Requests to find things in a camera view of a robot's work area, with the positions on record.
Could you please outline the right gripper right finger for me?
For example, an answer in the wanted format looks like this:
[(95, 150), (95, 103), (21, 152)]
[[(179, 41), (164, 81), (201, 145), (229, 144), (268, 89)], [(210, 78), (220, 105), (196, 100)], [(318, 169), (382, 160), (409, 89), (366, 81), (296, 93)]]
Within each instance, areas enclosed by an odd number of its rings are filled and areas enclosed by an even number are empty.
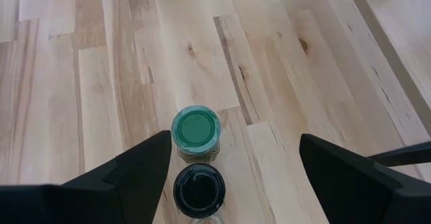
[(430, 162), (429, 142), (364, 157), (303, 134), (299, 153), (330, 223), (430, 222), (430, 183), (394, 170)]

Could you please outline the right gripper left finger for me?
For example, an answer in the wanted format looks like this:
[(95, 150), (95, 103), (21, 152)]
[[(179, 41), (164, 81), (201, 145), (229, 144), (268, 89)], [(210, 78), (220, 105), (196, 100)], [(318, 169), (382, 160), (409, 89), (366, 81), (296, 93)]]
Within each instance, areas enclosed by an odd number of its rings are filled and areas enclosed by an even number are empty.
[(166, 182), (163, 130), (64, 184), (1, 187), (2, 223), (152, 223)]

